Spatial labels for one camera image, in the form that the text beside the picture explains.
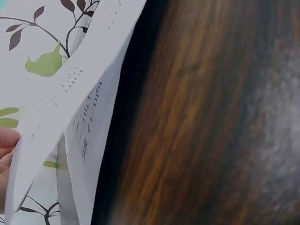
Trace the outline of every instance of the finger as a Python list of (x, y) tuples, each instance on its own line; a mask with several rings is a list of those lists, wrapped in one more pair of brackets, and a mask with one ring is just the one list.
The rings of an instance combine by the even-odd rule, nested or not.
[(10, 167), (11, 161), (13, 159), (13, 152), (8, 153), (2, 159), (0, 159), (0, 163)]
[(0, 159), (2, 159), (5, 155), (12, 152), (14, 148), (8, 148), (8, 149), (0, 149)]
[(19, 139), (19, 132), (0, 126), (0, 148), (8, 149), (14, 147)]

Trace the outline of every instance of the branch pattern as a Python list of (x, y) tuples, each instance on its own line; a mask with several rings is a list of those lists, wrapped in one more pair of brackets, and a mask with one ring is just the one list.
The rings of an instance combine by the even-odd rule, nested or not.
[[(66, 37), (66, 46), (64, 46), (62, 44), (61, 41), (59, 41), (51, 32), (49, 32), (47, 29), (45, 29), (44, 27), (40, 26), (37, 24), (36, 20), (38, 17), (40, 17), (43, 12), (44, 12), (44, 9), (45, 7), (42, 6), (40, 8), (38, 8), (34, 15), (33, 15), (33, 21), (28, 21), (28, 20), (23, 20), (23, 19), (19, 19), (19, 18), (13, 18), (13, 17), (4, 17), (4, 16), (0, 16), (0, 19), (7, 19), (7, 20), (14, 20), (14, 21), (19, 21), (19, 22), (22, 22), (20, 24), (15, 24), (15, 25), (12, 25), (10, 26), (6, 32), (12, 32), (12, 31), (15, 31), (17, 30), (15, 33), (13, 33), (13, 35), (11, 36), (10, 38), (10, 43), (9, 43), (9, 50), (12, 50), (14, 49), (15, 47), (18, 46), (18, 44), (20, 43), (20, 40), (21, 40), (21, 33), (22, 31), (27, 28), (27, 27), (37, 27), (39, 29), (41, 29), (42, 31), (44, 31), (46, 34), (48, 34), (53, 40), (55, 40), (56, 43), (59, 43), (61, 48), (64, 50), (65, 54), (67, 55), (67, 57), (69, 58), (70, 57), (70, 52), (69, 52), (69, 38), (70, 38), (70, 34), (72, 32), (72, 30), (74, 30), (75, 28), (79, 28), (79, 27), (76, 27), (76, 25), (78, 24), (78, 22), (82, 19), (82, 17), (84, 15), (87, 15), (89, 17), (92, 17), (93, 14), (94, 14), (94, 11), (91, 10), (91, 7), (94, 5), (94, 4), (98, 4), (99, 3), (99, 0), (96, 0), (96, 1), (89, 1), (89, 6), (85, 7), (86, 6), (86, 2), (85, 0), (77, 0), (77, 6), (79, 7), (79, 9), (81, 10), (81, 14), (80, 16), (76, 19), (76, 16), (75, 16), (75, 13), (74, 13), (74, 10), (75, 10), (75, 5), (74, 3), (71, 1), (71, 0), (60, 0), (62, 5), (68, 9), (70, 12), (72, 12), (72, 16), (74, 17), (75, 19), (75, 23), (74, 23), (74, 26), (68, 31), (67, 33), (67, 37)], [(87, 27), (80, 27), (82, 28), (82, 31), (84, 33), (87, 32), (88, 28)]]

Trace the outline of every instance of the leaf pattern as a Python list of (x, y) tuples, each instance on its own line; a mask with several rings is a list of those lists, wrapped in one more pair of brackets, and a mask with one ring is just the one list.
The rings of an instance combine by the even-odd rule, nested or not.
[(21, 24), (16, 24), (16, 25), (10, 26), (10, 27), (6, 30), (6, 33), (7, 33), (7, 32), (11, 32), (11, 31), (14, 31), (14, 30), (17, 29), (19, 26), (21, 26)]
[(44, 166), (46, 167), (52, 167), (52, 168), (58, 168), (58, 163), (52, 162), (52, 161), (45, 161)]
[(70, 10), (72, 13), (74, 12), (75, 5), (73, 4), (73, 2), (71, 0), (60, 0), (60, 2), (66, 9)]
[(34, 22), (36, 22), (36, 19), (37, 19), (40, 15), (43, 14), (44, 8), (45, 8), (45, 7), (42, 6), (41, 8), (38, 8), (38, 9), (35, 11), (35, 13), (34, 13), (34, 15), (33, 15), (33, 20), (34, 20)]
[(16, 107), (1, 109), (0, 110), (0, 116), (6, 116), (6, 115), (9, 115), (9, 114), (16, 113), (18, 111), (20, 111), (20, 110)]
[(87, 27), (81, 27), (81, 28), (82, 28), (82, 31), (83, 31), (84, 33), (88, 32), (88, 28), (87, 28)]
[(85, 0), (77, 0), (77, 6), (79, 7), (79, 9), (84, 12), (85, 9)]
[(20, 43), (21, 40), (21, 32), (23, 29), (18, 30), (17, 32), (15, 32), (11, 38), (10, 38), (10, 42), (9, 42), (9, 50), (13, 50), (14, 48), (16, 48), (18, 46), (18, 44)]
[(37, 212), (37, 213), (39, 213), (38, 211), (29, 209), (29, 208), (26, 208), (26, 207), (21, 207), (20, 210), (25, 211), (25, 212)]
[(0, 125), (5, 126), (7, 128), (16, 128), (18, 126), (19, 121), (11, 118), (1, 118)]
[(85, 13), (86, 15), (92, 17), (94, 15), (94, 11), (88, 11)]

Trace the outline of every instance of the green leaf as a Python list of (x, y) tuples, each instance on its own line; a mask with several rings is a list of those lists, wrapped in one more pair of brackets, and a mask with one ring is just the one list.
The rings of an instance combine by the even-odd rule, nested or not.
[(11, 118), (2, 118), (0, 119), (0, 125), (8, 127), (8, 128), (16, 128), (18, 126), (19, 121)]
[(13, 114), (13, 113), (16, 113), (18, 111), (19, 111), (19, 109), (16, 108), (16, 107), (1, 109), (0, 110), (0, 116), (5, 116), (5, 115)]
[(58, 163), (52, 162), (52, 161), (45, 161), (44, 166), (52, 167), (52, 168), (58, 168)]
[(53, 76), (62, 66), (62, 55), (59, 50), (58, 42), (53, 52), (42, 54), (35, 62), (28, 57), (25, 63), (26, 70), (40, 76)]

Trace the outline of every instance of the white paper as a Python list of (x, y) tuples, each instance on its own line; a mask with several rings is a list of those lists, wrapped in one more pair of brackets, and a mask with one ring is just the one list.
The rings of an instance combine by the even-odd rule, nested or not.
[[(113, 10), (107, 7), (110, 4), (110, 0), (100, 2), (78, 49), (53, 76), (55, 79), (43, 86), (43, 90), (37, 90), (24, 108), (18, 126), (22, 137), (10, 170), (6, 222), (20, 207), (43, 162), (65, 135), (78, 218), (81, 225), (90, 223), (120, 67), (145, 1), (118, 1), (120, 8)], [(91, 128), (94, 130), (90, 133), (89, 151), (83, 159), (85, 138), (78, 138), (74, 133), (73, 122), (76, 113), (82, 112), (87, 96), (97, 90), (99, 104), (94, 110), (98, 114)]]

